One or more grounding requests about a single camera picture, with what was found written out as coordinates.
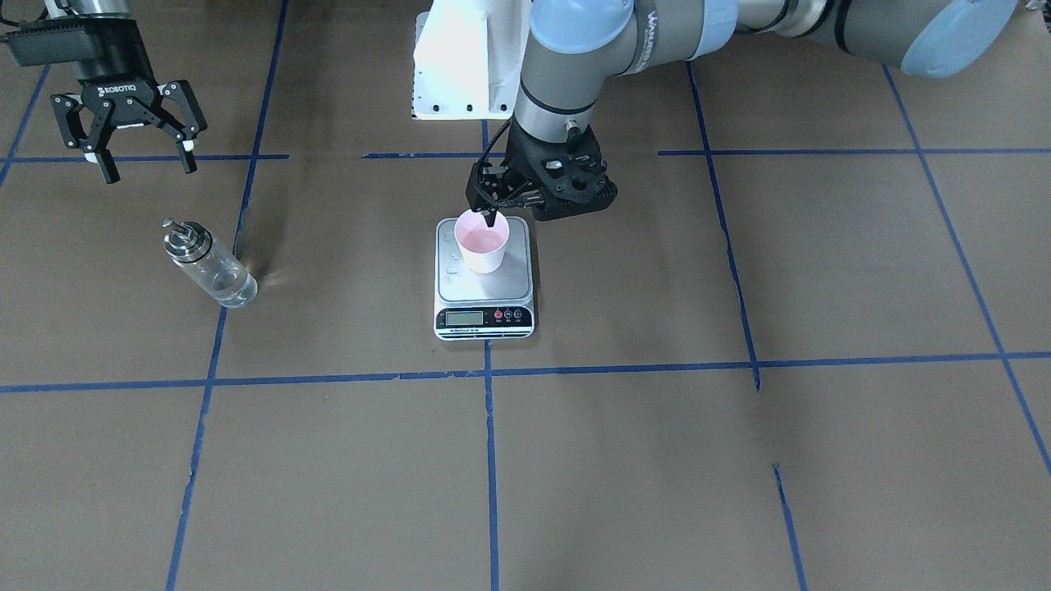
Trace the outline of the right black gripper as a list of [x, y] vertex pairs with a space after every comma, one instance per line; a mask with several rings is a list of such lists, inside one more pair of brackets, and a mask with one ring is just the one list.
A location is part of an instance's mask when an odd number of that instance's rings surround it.
[[153, 125], [177, 145], [184, 174], [198, 171], [195, 138], [206, 128], [188, 81], [158, 83], [138, 22], [128, 18], [60, 18], [82, 23], [94, 56], [71, 62], [79, 96], [53, 96], [62, 141], [81, 149], [106, 184], [121, 180], [114, 156], [104, 151], [121, 127]]

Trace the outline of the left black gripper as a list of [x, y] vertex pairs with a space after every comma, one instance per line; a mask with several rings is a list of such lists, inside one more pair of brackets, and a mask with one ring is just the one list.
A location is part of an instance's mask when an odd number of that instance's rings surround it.
[[607, 161], [593, 128], [568, 131], [566, 143], [548, 143], [529, 135], [516, 120], [497, 133], [510, 131], [502, 164], [488, 156], [496, 140], [470, 169], [466, 199], [472, 212], [483, 213], [485, 226], [495, 227], [504, 208], [530, 208], [534, 213], [596, 213], [607, 208]]

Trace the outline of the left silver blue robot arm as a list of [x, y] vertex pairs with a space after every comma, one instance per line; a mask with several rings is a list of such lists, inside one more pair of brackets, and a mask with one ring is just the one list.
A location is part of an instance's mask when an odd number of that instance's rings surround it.
[[943, 79], [998, 40], [1017, 1], [535, 1], [516, 104], [500, 128], [503, 160], [485, 150], [466, 180], [472, 213], [528, 209], [535, 220], [601, 212], [618, 187], [592, 127], [607, 82], [673, 63], [731, 79], [743, 57], [757, 79], [761, 50], [788, 59], [842, 55]]

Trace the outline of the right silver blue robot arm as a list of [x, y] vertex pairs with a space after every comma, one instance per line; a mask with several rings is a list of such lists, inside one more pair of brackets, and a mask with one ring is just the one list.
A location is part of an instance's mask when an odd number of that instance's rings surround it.
[[186, 80], [154, 78], [141, 30], [127, 1], [48, 1], [55, 41], [71, 42], [62, 62], [73, 64], [78, 94], [54, 94], [62, 141], [97, 164], [106, 183], [119, 181], [108, 142], [122, 127], [151, 125], [170, 135], [181, 167], [192, 174], [195, 138], [207, 122]]

